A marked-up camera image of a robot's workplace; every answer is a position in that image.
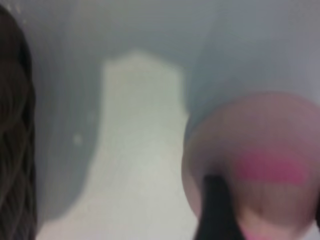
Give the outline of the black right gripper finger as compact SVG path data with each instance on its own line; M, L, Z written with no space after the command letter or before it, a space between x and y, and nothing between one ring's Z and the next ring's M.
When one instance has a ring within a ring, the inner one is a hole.
M219 175L206 175L202 185L202 208L196 240L244 239L226 181Z

